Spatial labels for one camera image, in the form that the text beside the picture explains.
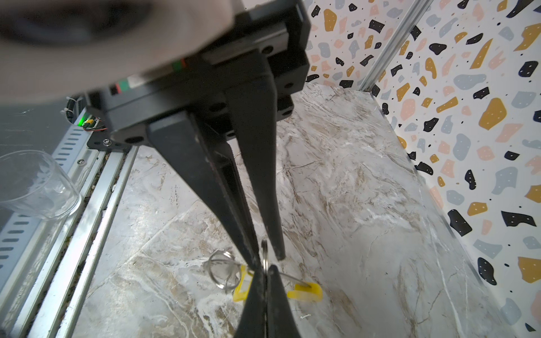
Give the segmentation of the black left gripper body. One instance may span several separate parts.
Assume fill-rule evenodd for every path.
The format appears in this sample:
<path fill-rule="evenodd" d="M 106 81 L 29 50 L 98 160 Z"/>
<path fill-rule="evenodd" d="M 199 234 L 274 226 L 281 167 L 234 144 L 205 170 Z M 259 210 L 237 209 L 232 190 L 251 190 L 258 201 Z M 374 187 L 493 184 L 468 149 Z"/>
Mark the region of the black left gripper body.
<path fill-rule="evenodd" d="M 301 1 L 269 1 L 236 15 L 234 26 L 195 55 L 131 75 L 87 95 L 86 111 L 97 121 L 88 147 L 126 152 L 148 145 L 146 124 L 176 111 L 190 111 L 232 139 L 228 87 L 268 70 L 277 94 L 276 118 L 289 117 L 292 96 L 304 87 L 305 52 L 311 25 Z"/>

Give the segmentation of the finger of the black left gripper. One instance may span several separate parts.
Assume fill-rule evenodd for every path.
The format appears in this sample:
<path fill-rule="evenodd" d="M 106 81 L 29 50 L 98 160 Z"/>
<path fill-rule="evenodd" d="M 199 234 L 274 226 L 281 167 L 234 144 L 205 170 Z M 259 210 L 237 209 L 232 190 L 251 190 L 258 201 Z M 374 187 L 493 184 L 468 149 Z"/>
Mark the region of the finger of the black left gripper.
<path fill-rule="evenodd" d="M 277 91 L 272 76 L 225 92 L 242 159 L 276 259 L 286 258 L 276 193 Z"/>
<path fill-rule="evenodd" d="M 249 267 L 259 245 L 232 149 L 195 115 L 181 111 L 147 126 L 150 144 L 219 219 Z"/>

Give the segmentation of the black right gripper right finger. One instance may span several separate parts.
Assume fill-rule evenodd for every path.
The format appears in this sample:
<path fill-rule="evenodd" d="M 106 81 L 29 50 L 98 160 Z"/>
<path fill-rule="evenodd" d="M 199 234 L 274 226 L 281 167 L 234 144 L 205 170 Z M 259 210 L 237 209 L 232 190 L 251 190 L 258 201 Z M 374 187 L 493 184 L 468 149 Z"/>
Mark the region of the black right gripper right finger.
<path fill-rule="evenodd" d="M 287 296 L 281 287 L 272 287 L 279 281 L 279 270 L 272 265 L 267 272 L 267 337 L 300 338 Z"/>

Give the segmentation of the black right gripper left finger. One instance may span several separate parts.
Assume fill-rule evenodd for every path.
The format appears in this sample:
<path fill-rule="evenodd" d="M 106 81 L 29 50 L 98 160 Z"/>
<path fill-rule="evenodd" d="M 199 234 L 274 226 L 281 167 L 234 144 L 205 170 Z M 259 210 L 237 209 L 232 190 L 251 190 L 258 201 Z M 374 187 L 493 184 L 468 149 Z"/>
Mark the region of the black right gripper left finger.
<path fill-rule="evenodd" d="M 234 338 L 266 337 L 266 275 L 257 270 Z"/>

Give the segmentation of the yellow capped key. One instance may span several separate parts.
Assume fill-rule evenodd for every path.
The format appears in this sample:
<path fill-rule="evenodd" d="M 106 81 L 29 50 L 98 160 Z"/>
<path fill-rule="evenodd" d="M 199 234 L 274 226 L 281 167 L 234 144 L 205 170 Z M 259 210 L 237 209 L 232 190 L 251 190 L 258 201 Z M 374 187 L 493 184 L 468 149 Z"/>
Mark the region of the yellow capped key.
<path fill-rule="evenodd" d="M 240 281 L 232 293 L 234 302 L 247 300 L 253 276 L 254 272 L 252 270 L 249 270 L 246 266 L 240 266 Z M 293 284 L 291 290 L 284 286 L 283 278 Z M 296 301 L 321 302 L 323 300 L 323 290 L 319 284 L 308 283 L 282 272 L 280 272 L 280 281 L 273 283 L 272 287 L 281 287 L 287 298 Z"/>

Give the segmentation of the metal keyring with keys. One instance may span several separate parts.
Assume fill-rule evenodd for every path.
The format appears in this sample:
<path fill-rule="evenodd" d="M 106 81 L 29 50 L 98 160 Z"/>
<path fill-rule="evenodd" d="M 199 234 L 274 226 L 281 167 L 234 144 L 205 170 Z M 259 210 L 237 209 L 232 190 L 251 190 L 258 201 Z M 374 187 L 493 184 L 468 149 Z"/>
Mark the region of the metal keyring with keys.
<path fill-rule="evenodd" d="M 225 293 L 231 293 L 234 302 L 248 299 L 257 273 L 262 280 L 263 295 L 269 295 L 269 245 L 266 239 L 261 241 L 261 263 L 256 270 L 237 261 L 232 252 L 220 249 L 215 250 L 203 266 L 215 286 Z"/>

